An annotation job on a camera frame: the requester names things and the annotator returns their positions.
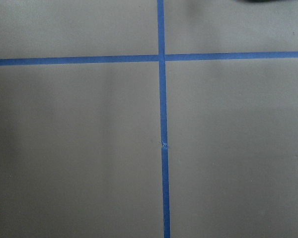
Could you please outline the long blue tape strip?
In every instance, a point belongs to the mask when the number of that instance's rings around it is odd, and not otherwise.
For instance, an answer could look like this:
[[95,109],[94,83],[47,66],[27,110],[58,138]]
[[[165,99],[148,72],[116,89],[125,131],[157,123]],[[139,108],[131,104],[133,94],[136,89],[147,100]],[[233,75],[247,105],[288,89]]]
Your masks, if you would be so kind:
[[171,232],[170,232],[165,29],[164,29],[164,1],[163,0],[157,1],[157,33],[158,33],[162,202],[163,202],[163,236],[165,238],[169,238],[171,237]]

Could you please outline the crosswise blue tape strip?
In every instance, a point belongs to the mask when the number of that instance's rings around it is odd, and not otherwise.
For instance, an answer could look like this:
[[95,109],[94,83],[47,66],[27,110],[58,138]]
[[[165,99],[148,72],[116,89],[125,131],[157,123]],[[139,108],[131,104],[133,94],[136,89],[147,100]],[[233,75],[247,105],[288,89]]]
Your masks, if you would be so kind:
[[283,58],[285,59],[298,58],[298,51],[166,54],[163,57],[160,57],[159,55],[125,55],[125,56],[0,59],[0,66],[117,63],[117,62],[158,62],[160,59],[163,59],[165,61],[193,61],[193,60],[235,60],[235,59],[248,60],[248,59],[283,59]]

